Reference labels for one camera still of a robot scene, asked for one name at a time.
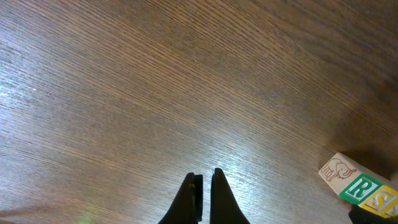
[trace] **wood grain surface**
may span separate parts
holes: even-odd
[[[0,223],[157,223],[220,167],[251,223],[349,223],[398,169],[393,0],[0,1]]]

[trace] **yellow letter block face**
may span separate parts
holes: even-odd
[[[359,206],[384,218],[397,216],[398,192],[383,185]]]

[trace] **black object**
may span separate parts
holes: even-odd
[[[220,168],[211,180],[210,224],[249,224]],[[203,176],[187,174],[159,224],[197,224],[203,211]]]
[[[355,206],[348,214],[353,224],[396,224],[397,220],[383,218],[365,209]]]

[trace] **toy block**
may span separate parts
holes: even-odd
[[[336,153],[319,175],[341,198],[384,218],[398,216],[398,185]]]

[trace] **green square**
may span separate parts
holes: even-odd
[[[359,205],[381,186],[382,184],[377,180],[366,174],[361,174],[340,192],[339,196]]]

